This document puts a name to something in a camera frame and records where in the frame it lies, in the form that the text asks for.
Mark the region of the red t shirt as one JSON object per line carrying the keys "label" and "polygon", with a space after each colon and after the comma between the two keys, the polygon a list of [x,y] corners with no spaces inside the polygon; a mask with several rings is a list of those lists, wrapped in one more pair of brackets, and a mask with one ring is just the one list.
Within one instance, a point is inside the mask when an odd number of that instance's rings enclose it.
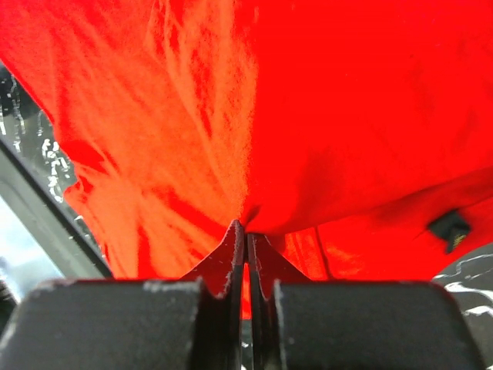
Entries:
{"label": "red t shirt", "polygon": [[233,220],[314,280],[492,241],[490,1],[3,1],[1,60],[117,278],[180,278]]}

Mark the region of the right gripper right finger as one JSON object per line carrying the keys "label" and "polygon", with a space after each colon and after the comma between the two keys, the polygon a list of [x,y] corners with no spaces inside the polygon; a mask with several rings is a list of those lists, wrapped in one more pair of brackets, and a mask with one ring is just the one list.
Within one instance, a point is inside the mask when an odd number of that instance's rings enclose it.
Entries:
{"label": "right gripper right finger", "polygon": [[295,268],[261,234],[246,236],[250,271],[253,368],[281,369],[280,326],[274,288],[277,283],[307,283]]}

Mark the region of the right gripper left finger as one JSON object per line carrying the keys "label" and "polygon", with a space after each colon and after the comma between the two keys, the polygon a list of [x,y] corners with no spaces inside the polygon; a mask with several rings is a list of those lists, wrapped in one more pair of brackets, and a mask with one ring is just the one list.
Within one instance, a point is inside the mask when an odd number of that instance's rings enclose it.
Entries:
{"label": "right gripper left finger", "polygon": [[189,369],[240,369],[245,235],[238,220],[186,281],[200,284]]}

